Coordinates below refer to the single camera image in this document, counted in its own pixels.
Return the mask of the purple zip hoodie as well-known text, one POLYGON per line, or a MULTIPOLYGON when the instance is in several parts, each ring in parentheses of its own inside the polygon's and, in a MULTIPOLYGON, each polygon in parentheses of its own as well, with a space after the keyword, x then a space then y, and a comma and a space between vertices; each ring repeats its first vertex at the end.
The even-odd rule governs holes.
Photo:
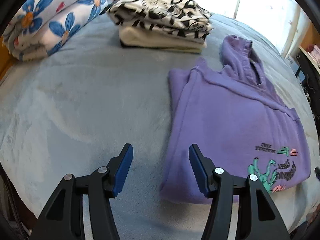
POLYGON ((220 71, 199 59, 190 70, 169 72, 172 129, 160 189, 165 200, 209 203, 191 168, 192 144, 233 176, 256 175, 270 193, 310 176, 300 118, 276 93, 252 42, 226 36, 221 58, 220 71))

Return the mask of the grey plush bed blanket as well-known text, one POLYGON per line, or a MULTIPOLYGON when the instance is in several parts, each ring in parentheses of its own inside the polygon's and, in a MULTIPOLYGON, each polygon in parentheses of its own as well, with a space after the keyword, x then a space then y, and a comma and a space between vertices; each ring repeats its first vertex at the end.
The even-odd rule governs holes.
POLYGON ((100 15, 52 56, 1 82, 1 164, 36 216, 65 174, 84 176, 130 143, 123 191, 111 200, 121 239, 200 239, 209 205, 159 197, 170 126, 168 71, 197 55, 120 46, 100 15))

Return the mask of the black zebra print bag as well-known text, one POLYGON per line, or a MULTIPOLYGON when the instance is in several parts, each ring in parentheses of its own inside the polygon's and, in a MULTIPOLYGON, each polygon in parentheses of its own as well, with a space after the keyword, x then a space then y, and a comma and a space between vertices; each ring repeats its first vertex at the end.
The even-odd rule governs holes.
POLYGON ((299 64, 300 72, 302 72, 305 77, 302 81, 302 85, 308 91, 312 113, 315 120, 319 121, 319 73, 302 50, 298 52, 296 59, 299 64))

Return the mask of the wooden shelf unit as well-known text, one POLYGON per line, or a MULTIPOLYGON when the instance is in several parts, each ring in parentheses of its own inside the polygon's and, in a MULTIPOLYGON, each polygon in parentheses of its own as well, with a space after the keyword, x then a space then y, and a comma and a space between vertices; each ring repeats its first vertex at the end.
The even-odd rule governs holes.
POLYGON ((311 62, 315 64, 319 72, 319 33, 312 23, 309 24, 300 47, 311 57, 311 62))

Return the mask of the cream folded garment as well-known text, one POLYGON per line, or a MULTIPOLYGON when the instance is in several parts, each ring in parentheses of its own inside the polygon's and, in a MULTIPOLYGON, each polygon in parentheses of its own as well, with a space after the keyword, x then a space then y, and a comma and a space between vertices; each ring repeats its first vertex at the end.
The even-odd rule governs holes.
POLYGON ((207 47, 206 42, 197 43, 135 27, 120 26, 119 40, 123 47, 151 48, 193 54, 199 54, 207 47))

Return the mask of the blue flower print quilt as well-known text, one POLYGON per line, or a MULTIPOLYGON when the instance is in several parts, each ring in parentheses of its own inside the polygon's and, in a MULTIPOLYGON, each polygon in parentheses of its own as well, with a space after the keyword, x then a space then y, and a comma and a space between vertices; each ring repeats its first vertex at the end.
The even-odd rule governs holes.
POLYGON ((20 61, 48 57, 96 18, 107 0, 26 0, 2 37, 20 61))

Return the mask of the white floral curtain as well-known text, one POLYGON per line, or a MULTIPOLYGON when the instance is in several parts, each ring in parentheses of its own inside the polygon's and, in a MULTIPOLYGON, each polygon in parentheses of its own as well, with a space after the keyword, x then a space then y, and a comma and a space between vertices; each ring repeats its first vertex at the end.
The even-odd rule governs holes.
POLYGON ((295 0, 240 0, 235 19, 265 36, 284 58, 298 48, 310 25, 295 0))

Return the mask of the black white graffiti print garment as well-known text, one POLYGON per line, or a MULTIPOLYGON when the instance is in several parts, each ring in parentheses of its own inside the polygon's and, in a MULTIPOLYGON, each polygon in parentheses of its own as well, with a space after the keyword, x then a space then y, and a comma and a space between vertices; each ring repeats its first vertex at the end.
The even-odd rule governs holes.
POLYGON ((203 44, 211 13, 193 0, 119 0, 107 10, 116 25, 203 44))

